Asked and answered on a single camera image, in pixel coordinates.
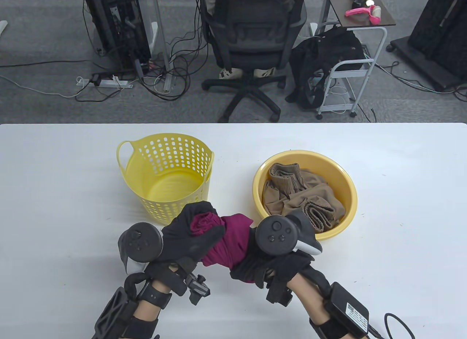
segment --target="brown garment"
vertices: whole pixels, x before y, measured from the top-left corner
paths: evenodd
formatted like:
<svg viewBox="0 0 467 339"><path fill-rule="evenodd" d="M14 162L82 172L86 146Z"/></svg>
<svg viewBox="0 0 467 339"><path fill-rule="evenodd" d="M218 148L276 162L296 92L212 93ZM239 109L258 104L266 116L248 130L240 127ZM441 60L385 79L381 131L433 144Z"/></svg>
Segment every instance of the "brown garment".
<svg viewBox="0 0 467 339"><path fill-rule="evenodd" d="M321 233L339 224L346 213L326 180L300 170L298 164L274 164L270 177L264 186L263 204L271 215L287 215L300 208L310 218L315 231Z"/></svg>

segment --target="sticker label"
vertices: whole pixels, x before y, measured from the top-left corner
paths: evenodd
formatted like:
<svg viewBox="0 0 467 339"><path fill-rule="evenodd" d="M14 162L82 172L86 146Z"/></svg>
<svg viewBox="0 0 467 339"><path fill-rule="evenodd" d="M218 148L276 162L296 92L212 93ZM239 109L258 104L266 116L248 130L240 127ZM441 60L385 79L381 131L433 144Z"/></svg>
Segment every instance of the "sticker label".
<svg viewBox="0 0 467 339"><path fill-rule="evenodd" d="M347 303L346 315L364 332L368 332L368 320L349 303Z"/></svg>

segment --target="gray carpet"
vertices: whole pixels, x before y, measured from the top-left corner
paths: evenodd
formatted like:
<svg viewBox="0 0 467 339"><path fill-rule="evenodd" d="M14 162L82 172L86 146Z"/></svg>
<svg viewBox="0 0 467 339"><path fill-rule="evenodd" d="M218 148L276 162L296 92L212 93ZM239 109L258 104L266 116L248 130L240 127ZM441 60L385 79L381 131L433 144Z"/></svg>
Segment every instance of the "gray carpet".
<svg viewBox="0 0 467 339"><path fill-rule="evenodd" d="M395 17L397 26L388 28L388 38L409 35L427 0L383 0ZM193 30L194 0L159 0L167 41ZM306 0L309 22L318 18L322 0ZM83 24L82 0L0 0L0 20L8 20L0 37L0 65L58 59L91 59L92 49ZM303 37L309 36L307 25ZM371 34L360 36L375 52L376 39ZM195 47L193 43L180 48ZM382 65L401 60L397 54L383 51ZM20 68L0 69L0 75L21 85L45 92L72 95L79 90L78 76L89 77L92 66L83 63L58 63ZM290 70L282 71L290 75ZM425 81L414 70L401 63L395 72L403 77ZM0 79L0 123L120 123L120 122L216 122L233 95L226 90L202 91L206 78L217 77L219 68L212 54L205 67L192 76L190 90L174 102L160 101L135 84L116 97L102 103L77 103L73 99L45 96L20 89ZM177 81L174 92L180 87ZM317 122L314 114L300 111L284 97L292 90L287 80L285 90L275 85L263 90L282 109L281 122ZM102 99L95 88L86 89L83 99ZM379 122L467 122L467 104L452 95L420 92L403 85L380 70L375 70L363 95L361 106L370 118L374 109ZM267 122L270 111L253 99L244 99L231 117L231 122ZM366 122L362 111L355 118L348 113L324 113L322 122Z"/></svg>

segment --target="white table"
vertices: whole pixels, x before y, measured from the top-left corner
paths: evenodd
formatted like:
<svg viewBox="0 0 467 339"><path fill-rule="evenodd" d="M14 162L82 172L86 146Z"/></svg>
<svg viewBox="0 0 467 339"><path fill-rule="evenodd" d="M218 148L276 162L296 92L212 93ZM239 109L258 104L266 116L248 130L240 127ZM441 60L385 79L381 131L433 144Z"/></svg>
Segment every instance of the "white table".
<svg viewBox="0 0 467 339"><path fill-rule="evenodd" d="M158 132L190 134L215 151L210 201L222 215L258 219L252 178L273 154L331 157L354 180L359 209L314 266L365 304L381 333L392 312L417 339L467 337L465 124L4 124L1 339L92 337L125 279L118 236L146 218L115 149ZM196 272L212 295L197 307L174 296L160 316L162 339L317 338L296 298L272 305L223 267ZM408 338L397 329L394 339Z"/></svg>

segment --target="office chair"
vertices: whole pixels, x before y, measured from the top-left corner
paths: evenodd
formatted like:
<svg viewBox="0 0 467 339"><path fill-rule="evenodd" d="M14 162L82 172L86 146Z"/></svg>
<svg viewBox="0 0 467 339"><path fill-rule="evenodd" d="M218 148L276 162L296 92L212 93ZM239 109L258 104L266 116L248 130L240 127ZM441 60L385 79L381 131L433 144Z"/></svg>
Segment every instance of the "office chair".
<svg viewBox="0 0 467 339"><path fill-rule="evenodd" d="M208 79L202 89L224 86L238 89L218 122L226 123L237 104L248 94L262 101L278 122L281 109L259 88L277 82L285 88L285 76L255 78L255 69L283 69L289 61L293 44L306 22L304 0L216 0L210 15L205 0L200 0L203 36L212 45L220 68L243 70L236 80Z"/></svg>

